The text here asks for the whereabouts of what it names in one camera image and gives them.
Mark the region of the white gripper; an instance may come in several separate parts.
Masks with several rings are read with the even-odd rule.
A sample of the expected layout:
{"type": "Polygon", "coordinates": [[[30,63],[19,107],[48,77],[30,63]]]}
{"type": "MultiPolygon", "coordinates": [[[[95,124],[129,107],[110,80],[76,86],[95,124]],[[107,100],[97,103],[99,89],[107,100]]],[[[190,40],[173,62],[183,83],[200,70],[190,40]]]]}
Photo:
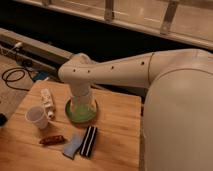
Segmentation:
{"type": "Polygon", "coordinates": [[[91,86],[89,83],[79,83],[69,85],[72,96],[70,100],[70,111],[76,113],[79,108],[78,102],[87,102],[85,104],[88,112],[94,112],[95,106],[92,98],[91,86]]]}

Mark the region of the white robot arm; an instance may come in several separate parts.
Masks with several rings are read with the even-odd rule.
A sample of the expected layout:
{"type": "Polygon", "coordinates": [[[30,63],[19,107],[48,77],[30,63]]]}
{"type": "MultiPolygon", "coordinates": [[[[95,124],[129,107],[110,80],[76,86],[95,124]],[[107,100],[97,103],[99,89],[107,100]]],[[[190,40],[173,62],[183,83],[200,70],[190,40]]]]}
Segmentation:
{"type": "Polygon", "coordinates": [[[148,90],[145,171],[213,171],[213,53],[179,49],[102,63],[75,54],[58,75],[80,103],[91,100],[93,83],[148,90]]]}

